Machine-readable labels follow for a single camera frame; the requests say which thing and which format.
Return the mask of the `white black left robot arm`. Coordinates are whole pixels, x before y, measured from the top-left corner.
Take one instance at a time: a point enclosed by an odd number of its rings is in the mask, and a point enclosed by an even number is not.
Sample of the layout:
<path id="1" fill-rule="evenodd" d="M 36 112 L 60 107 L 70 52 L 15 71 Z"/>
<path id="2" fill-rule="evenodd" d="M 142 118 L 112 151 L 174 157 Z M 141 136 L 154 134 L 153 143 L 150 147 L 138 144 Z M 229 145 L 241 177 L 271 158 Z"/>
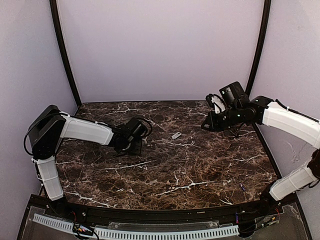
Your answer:
<path id="1" fill-rule="evenodd" d="M 113 126 L 104 122 L 78 118 L 62 112 L 56 105 L 49 105 L 30 125 L 24 136 L 31 149 L 37 176 L 48 198 L 58 201 L 64 197 L 56 166 L 57 149 L 63 139 L 75 139 L 113 148 L 118 155 L 137 155 L 141 152 L 142 139 L 148 128 L 138 118 Z"/>

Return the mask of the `purple AA battery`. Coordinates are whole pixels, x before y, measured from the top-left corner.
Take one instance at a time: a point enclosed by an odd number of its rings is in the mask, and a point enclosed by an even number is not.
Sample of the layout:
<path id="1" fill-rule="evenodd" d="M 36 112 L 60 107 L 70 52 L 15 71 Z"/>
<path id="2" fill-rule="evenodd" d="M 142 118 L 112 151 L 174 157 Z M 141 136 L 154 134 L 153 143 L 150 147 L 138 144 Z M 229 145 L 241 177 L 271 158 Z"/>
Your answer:
<path id="1" fill-rule="evenodd" d="M 239 223 L 239 216 L 238 216 L 238 213 L 236 212 L 235 213 L 235 222 L 238 224 Z"/>
<path id="2" fill-rule="evenodd" d="M 246 189 L 245 189 L 245 187 L 244 187 L 244 185 L 242 183 L 240 183 L 239 186 L 240 186 L 240 188 L 242 189 L 243 192 L 246 191 Z"/>

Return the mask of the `white remote battery cover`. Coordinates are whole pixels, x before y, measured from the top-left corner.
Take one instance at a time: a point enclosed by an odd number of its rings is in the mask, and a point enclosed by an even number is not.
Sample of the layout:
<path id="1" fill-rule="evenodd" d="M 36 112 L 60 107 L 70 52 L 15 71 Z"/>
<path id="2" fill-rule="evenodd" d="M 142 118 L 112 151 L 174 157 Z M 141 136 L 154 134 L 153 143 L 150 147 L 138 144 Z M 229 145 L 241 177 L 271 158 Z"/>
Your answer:
<path id="1" fill-rule="evenodd" d="M 172 136 L 171 136 L 171 138 L 173 139 L 173 140 L 175 140 L 175 139 L 177 139 L 178 137 L 180 137 L 182 134 L 180 133 L 180 132 L 177 132 L 177 133 L 175 133 L 175 134 L 173 134 Z"/>

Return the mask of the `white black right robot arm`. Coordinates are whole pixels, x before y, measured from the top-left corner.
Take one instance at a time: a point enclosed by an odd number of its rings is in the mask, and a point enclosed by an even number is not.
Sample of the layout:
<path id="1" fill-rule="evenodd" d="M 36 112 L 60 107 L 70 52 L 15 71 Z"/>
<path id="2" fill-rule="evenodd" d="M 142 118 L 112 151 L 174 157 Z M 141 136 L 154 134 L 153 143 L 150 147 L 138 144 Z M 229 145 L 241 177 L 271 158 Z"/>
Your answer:
<path id="1" fill-rule="evenodd" d="M 310 144 L 311 160 L 276 180 L 261 195 L 265 202 L 279 202 L 295 191 L 320 181 L 320 121 L 283 105 L 279 100 L 258 96 L 253 100 L 238 81 L 208 94 L 212 110 L 201 124 L 203 130 L 222 132 L 235 125 L 259 124 L 289 133 Z"/>

